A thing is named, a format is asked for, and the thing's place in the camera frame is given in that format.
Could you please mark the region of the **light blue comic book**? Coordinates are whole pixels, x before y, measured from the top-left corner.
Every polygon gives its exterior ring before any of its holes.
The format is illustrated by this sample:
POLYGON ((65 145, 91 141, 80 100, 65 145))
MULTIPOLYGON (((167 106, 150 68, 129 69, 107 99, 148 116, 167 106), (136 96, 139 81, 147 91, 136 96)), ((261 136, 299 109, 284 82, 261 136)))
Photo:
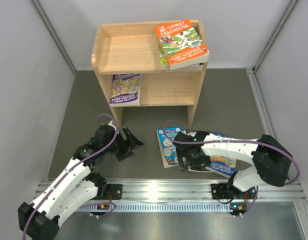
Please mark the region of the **light blue comic book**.
POLYGON ((179 132, 185 133, 181 126, 166 128, 165 130, 163 128, 159 128, 156 130, 159 149, 164 168, 171 168, 178 166, 176 147, 174 146, 173 142, 170 139, 174 140, 174 138, 179 132))

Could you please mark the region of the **dark tale of cities book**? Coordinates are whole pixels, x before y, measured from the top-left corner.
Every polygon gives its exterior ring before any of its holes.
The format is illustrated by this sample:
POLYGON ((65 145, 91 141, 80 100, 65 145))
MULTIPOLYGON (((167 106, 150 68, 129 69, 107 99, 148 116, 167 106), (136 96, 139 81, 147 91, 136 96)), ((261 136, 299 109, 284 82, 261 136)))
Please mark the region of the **dark tale of cities book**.
MULTIPOLYGON (((192 136, 194 137, 195 134, 197 133, 196 131, 193 131, 193 130, 188 130, 186 129, 185 130, 186 134, 189 135, 189 136, 192 136)), ((211 173, 212 171, 210 169, 208 169, 206 166, 187 166, 187 170, 189 172, 195 172, 195 173, 211 173)))

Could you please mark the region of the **blue 91-storey treehouse book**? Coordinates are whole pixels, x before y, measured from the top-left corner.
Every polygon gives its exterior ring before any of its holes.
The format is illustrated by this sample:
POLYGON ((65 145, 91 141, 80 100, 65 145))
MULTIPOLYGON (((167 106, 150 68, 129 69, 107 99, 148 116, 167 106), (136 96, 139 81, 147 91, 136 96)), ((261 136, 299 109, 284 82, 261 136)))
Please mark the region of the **blue 91-storey treehouse book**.
POLYGON ((205 167, 208 171, 214 172, 228 179, 236 171, 237 160, 235 158, 212 155, 209 159, 210 165, 205 167))

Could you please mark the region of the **purple 52-storey treehouse book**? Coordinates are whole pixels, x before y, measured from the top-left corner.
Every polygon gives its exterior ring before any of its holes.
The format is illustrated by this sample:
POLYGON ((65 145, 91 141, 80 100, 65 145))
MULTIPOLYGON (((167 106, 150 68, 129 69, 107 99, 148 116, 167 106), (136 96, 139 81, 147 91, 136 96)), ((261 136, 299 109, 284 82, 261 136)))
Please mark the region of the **purple 52-storey treehouse book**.
POLYGON ((141 74, 114 74, 109 105, 111 107, 139 107, 141 105, 141 74))

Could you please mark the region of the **green coin cover book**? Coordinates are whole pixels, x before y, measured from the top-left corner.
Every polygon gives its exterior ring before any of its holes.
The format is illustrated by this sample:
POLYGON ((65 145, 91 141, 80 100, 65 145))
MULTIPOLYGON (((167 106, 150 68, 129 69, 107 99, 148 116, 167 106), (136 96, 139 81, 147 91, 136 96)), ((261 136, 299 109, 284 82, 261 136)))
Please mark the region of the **green coin cover book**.
POLYGON ((203 69, 203 65, 204 63, 198 63, 198 64, 193 64, 193 65, 189 65, 189 66, 185 66, 185 67, 181 67, 181 68, 177 68, 177 69, 170 69, 167 63, 161 64, 160 68, 162 71, 166 71, 166 72, 177 72, 177 71, 201 71, 203 69))

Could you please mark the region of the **green 65-storey treehouse book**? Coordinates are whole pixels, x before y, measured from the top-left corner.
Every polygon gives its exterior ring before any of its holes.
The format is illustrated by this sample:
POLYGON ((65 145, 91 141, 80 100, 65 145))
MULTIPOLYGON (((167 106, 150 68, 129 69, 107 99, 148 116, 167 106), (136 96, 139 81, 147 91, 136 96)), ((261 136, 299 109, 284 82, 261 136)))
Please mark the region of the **green 65-storey treehouse book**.
POLYGON ((160 59, 160 68, 161 70, 163 71, 166 71, 166 70, 169 70, 169 65, 168 65, 168 62, 167 62, 167 59, 163 53, 163 50, 161 48, 161 45, 159 44, 158 45, 158 49, 159 49, 159 59, 160 59))

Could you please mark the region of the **orange 78-storey treehouse book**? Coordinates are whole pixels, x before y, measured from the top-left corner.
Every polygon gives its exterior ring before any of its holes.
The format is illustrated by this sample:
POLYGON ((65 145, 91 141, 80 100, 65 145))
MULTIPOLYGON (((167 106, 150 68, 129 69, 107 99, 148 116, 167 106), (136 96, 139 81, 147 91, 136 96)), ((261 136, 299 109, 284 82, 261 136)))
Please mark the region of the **orange 78-storey treehouse book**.
POLYGON ((170 70, 208 62, 209 49, 189 19, 157 25, 154 30, 170 70))

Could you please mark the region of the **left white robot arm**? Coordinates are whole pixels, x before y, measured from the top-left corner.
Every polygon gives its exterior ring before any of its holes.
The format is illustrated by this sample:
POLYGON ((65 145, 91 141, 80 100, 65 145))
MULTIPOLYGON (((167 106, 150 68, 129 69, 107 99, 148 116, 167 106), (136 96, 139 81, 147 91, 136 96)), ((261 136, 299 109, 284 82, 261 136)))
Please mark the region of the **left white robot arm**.
POLYGON ((17 210, 23 237, 52 240, 66 220, 87 201, 107 194, 107 180, 94 169, 106 155, 121 161, 133 155, 133 149, 144 143, 128 128, 125 137, 112 122, 101 124, 88 143, 77 148, 65 169, 31 203, 22 203, 17 210))

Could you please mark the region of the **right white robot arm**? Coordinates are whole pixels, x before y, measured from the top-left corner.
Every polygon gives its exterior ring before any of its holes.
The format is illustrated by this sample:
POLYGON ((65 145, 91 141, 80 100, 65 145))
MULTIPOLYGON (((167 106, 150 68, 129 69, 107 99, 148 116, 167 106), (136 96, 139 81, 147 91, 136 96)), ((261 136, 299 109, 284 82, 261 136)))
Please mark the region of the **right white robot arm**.
POLYGON ((293 156, 271 135, 259 139, 236 139, 198 131, 194 136, 179 132, 173 140, 179 166, 209 167, 212 157, 235 159, 250 166, 236 170, 224 186, 213 187, 213 198, 235 200, 257 186, 286 185, 293 156))

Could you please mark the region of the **wooden two-tier shelf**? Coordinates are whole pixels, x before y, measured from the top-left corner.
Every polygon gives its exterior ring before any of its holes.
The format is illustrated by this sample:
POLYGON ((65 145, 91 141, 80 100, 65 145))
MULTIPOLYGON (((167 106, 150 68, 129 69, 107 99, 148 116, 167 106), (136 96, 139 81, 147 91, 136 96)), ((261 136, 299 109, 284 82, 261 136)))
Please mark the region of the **wooden two-tier shelf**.
POLYGON ((155 26, 164 21, 100 24, 91 64, 105 99, 111 95, 114 74, 141 74, 141 107, 186 106, 193 124, 206 69, 162 70, 155 26))

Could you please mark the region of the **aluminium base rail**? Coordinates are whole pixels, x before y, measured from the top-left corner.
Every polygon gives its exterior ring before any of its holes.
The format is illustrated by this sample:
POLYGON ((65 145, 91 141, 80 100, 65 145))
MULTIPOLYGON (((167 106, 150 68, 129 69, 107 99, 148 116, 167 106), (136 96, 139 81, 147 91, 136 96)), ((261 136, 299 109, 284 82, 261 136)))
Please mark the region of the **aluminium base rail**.
POLYGON ((225 212, 242 210, 244 197, 230 200, 215 198, 216 180, 143 180, 112 179, 104 199, 95 199, 97 188, 81 181, 74 189, 58 194, 55 191, 39 208, 47 217, 70 217, 73 213, 110 214, 127 212, 225 212))

